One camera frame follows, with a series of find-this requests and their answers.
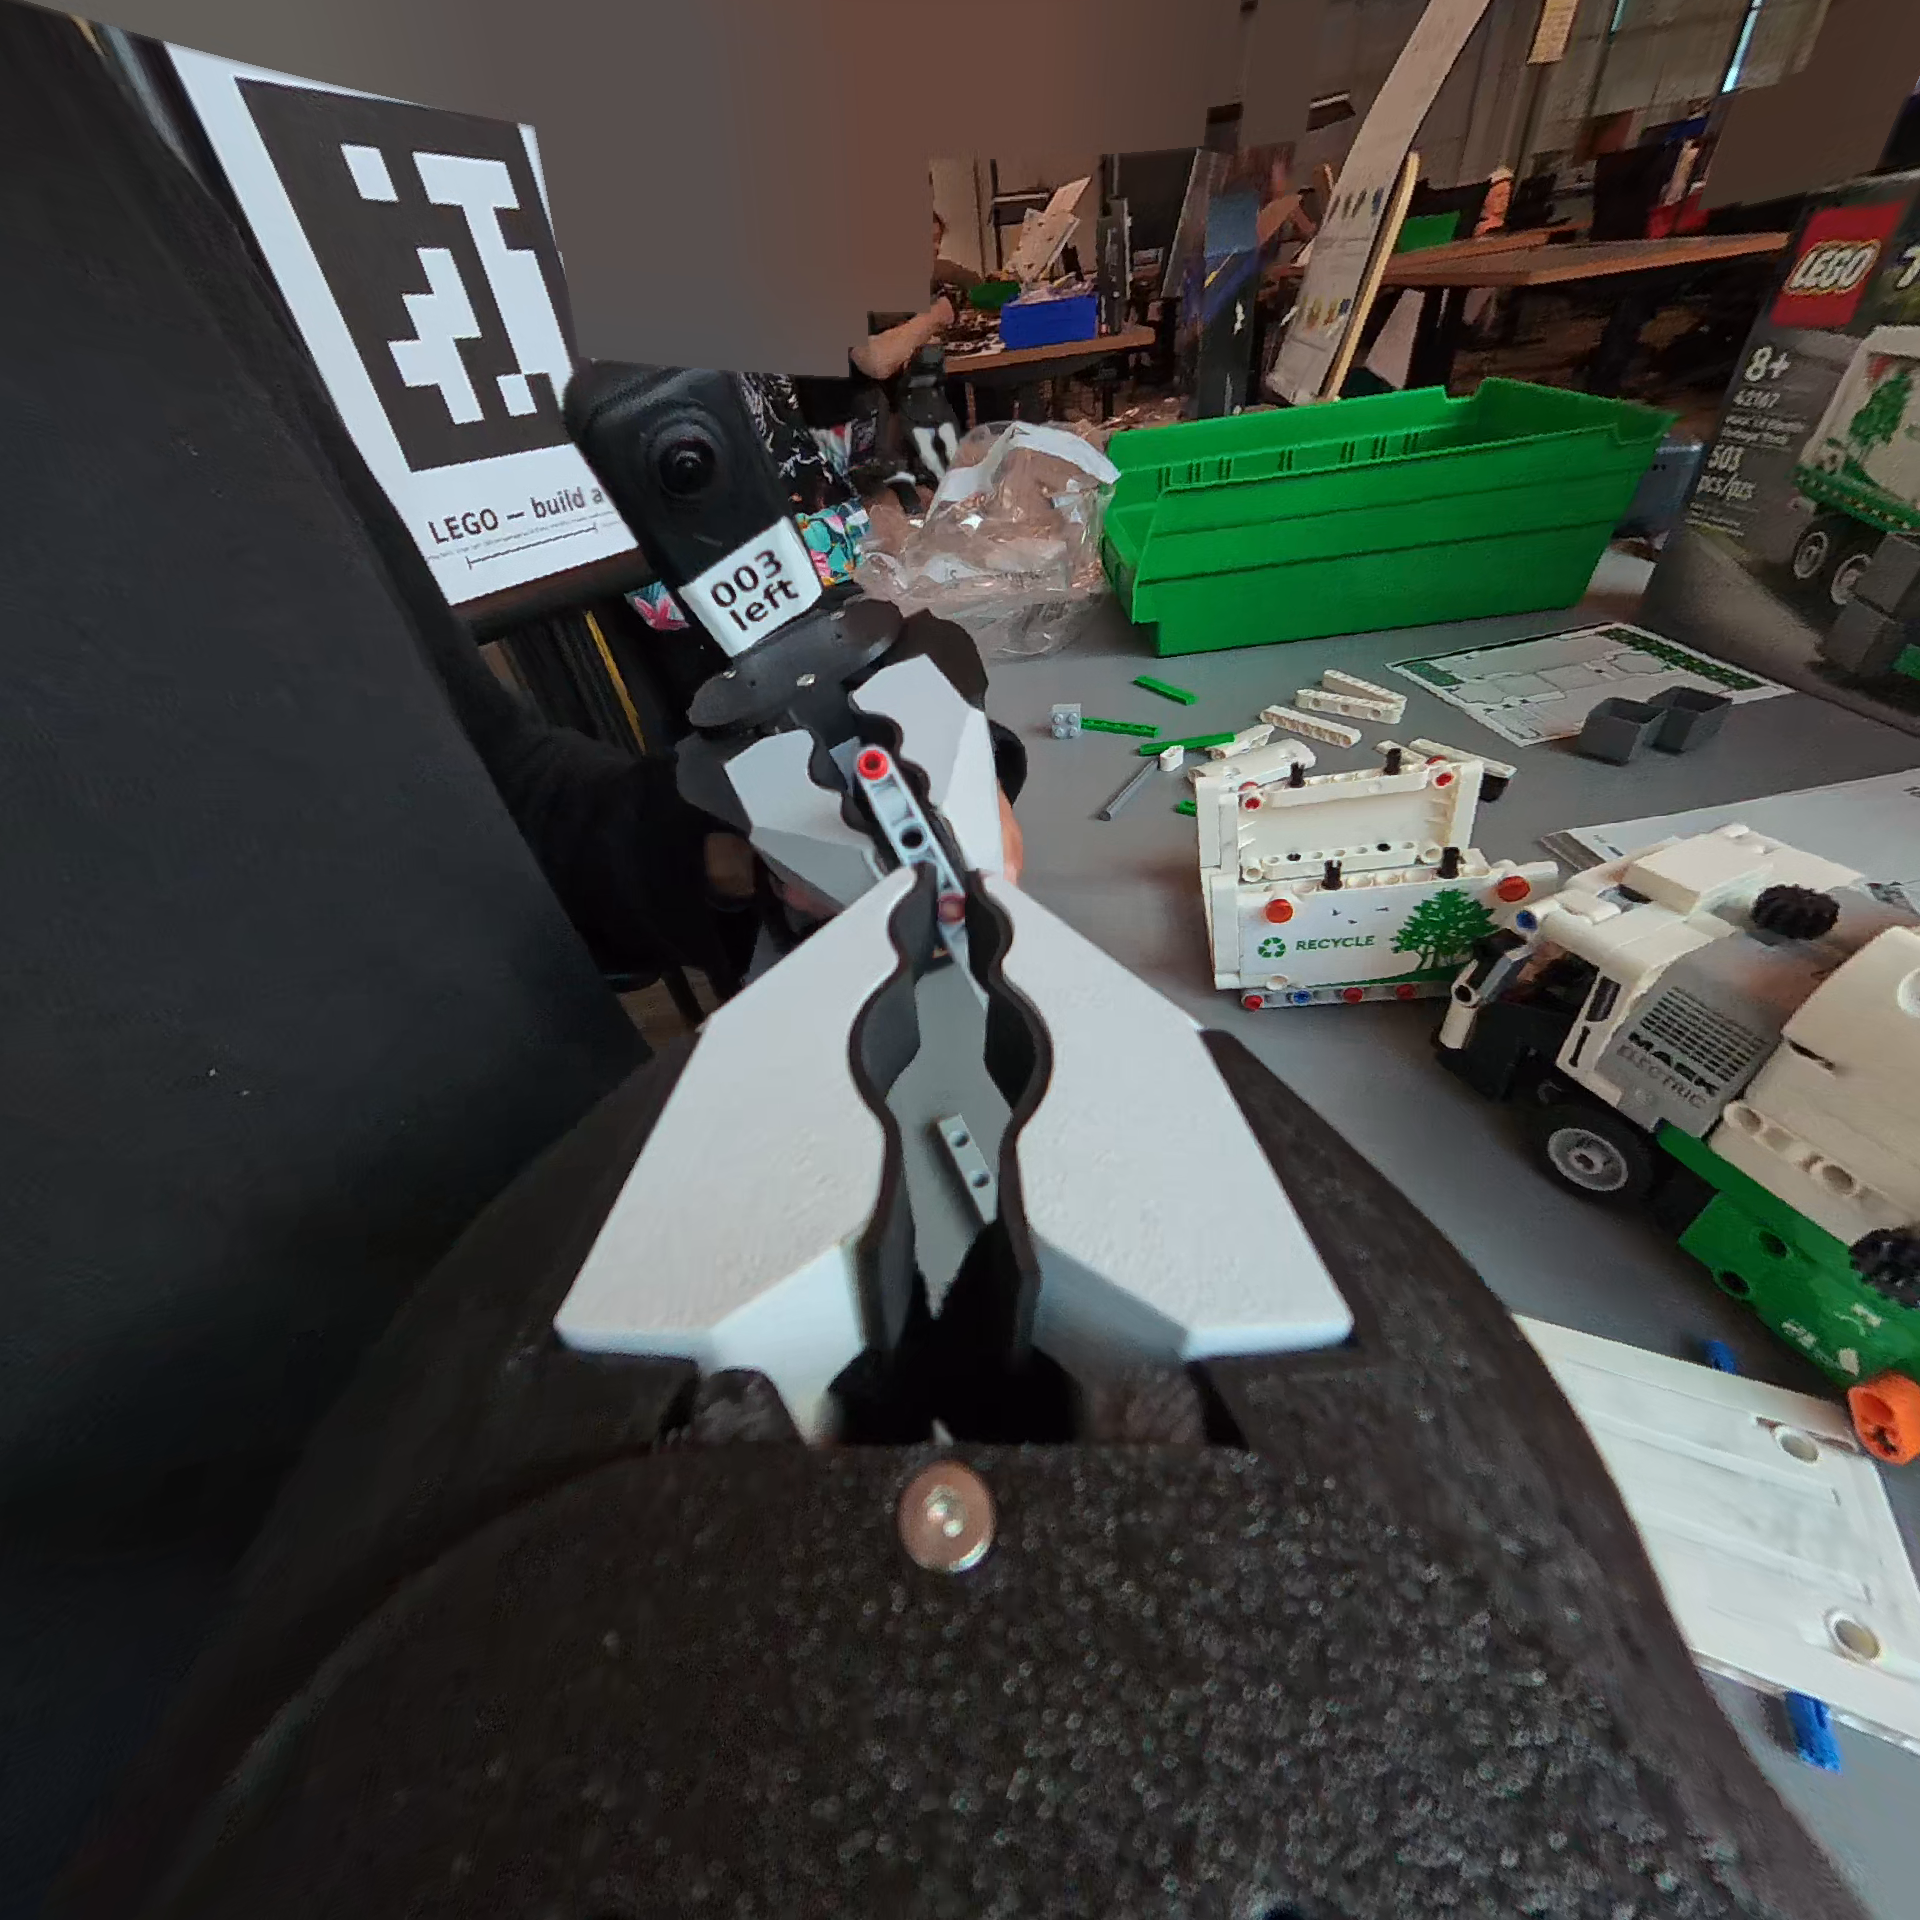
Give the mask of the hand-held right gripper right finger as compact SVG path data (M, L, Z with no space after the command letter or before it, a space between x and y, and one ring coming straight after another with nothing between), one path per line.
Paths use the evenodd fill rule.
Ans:
M976 1354L1293 1354L1353 1331L1211 1035L998 872L968 882L998 1216Z

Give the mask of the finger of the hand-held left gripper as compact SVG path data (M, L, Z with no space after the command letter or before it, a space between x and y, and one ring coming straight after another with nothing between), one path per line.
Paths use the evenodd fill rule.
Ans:
M895 727L895 751L927 781L927 804L944 819L965 870L1003 870L989 714L932 658L895 658L868 678L868 720Z
M748 812L752 858L809 898L871 892L881 848L842 819L842 793L813 785L813 739L752 739L724 760L731 797Z

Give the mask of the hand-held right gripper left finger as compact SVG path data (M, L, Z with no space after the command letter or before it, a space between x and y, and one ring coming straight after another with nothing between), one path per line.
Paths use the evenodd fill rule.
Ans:
M915 1313L901 1137L927 882L901 870L705 1017L555 1331L774 1377L801 1437Z

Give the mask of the person's left forearm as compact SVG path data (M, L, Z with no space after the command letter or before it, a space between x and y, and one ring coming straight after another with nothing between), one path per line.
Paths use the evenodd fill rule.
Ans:
M670 757L536 720L458 617L434 617L424 655L592 964L700 968L731 1001L761 936L748 839L679 797Z

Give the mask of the white lego garbage body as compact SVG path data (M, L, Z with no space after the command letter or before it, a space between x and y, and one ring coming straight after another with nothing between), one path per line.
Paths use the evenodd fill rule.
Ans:
M1478 936L1555 892L1555 859L1473 848L1473 808L1503 793L1478 769L1313 770L1275 740L1186 785L1211 986L1246 1008L1443 1001Z

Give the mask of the white and green lego truck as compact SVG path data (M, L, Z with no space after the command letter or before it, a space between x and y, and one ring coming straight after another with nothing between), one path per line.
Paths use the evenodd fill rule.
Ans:
M1865 1456L1920 1450L1914 892L1755 828L1570 872L1473 944L1437 1061L1570 1197L1653 1210L1799 1347Z

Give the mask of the lego sticker sheet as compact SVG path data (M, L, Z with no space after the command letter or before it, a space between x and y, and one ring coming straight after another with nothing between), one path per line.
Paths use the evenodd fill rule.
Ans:
M1692 655L1638 625L1588 625L1464 655L1392 658L1392 678L1423 681L1443 708L1464 708L1473 727L1520 751L1575 739L1599 700L1707 689L1745 708L1790 697L1790 681Z

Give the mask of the white lego panel blue pins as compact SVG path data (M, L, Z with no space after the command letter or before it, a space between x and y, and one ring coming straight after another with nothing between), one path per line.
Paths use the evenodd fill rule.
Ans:
M1920 1589L1838 1401L1518 1313L1701 1670L1920 1746Z

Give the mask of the lego instruction booklet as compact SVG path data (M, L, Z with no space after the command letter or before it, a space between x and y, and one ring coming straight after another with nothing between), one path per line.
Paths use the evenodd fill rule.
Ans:
M1920 770L1814 785L1790 797L1644 812L1644 819L1605 819L1605 828L1562 828L1543 829L1537 848L1555 858L1570 872L1637 858L1662 839L1692 839L1717 828L1745 828L1771 845L1841 859L1858 885L1884 905L1920 908Z

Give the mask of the black lego set box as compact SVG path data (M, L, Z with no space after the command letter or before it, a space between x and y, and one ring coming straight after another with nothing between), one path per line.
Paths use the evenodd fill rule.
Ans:
M1638 617L1920 733L1914 165L1804 202Z

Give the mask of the person's left hand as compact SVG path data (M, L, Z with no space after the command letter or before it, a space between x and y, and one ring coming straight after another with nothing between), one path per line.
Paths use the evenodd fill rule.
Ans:
M786 949L809 936L819 921L842 914L842 898L819 892L801 872L786 872L748 845L748 914Z

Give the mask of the clear plastic bag pile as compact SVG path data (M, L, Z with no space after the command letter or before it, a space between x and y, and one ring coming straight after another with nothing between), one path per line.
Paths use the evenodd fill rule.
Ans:
M1061 655L1104 600L1104 438L1102 420L968 428L920 519L871 498L849 584L965 625L989 658Z

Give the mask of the brown work table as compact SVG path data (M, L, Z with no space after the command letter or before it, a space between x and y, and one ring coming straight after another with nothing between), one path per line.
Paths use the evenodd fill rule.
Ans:
M968 420L1053 420L1061 378L1095 378L1102 413L1111 413L1116 372L1132 354L1154 348L1154 328L1102 330L1082 344L1040 344L1040 348L951 348L944 378L968 394Z

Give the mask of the leaning white board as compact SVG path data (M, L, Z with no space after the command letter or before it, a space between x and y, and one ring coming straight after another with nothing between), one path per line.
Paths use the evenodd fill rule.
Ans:
M1429 108L1437 98L1478 16L1488 0L1435 0L1384 72L1310 244L1299 299L1267 372L1275 401L1318 401L1344 394L1417 187L1417 130L1429 127Z

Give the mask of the wooden work table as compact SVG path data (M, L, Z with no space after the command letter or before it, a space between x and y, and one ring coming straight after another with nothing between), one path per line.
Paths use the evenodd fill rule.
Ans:
M1437 244L1392 253L1379 285L1407 290L1605 290L1612 312L1583 372L1588 394L1612 398L1638 348L1638 328L1670 290L1722 260L1768 260L1790 250L1790 233L1688 233L1629 244L1555 244L1549 233L1489 233L1473 244Z

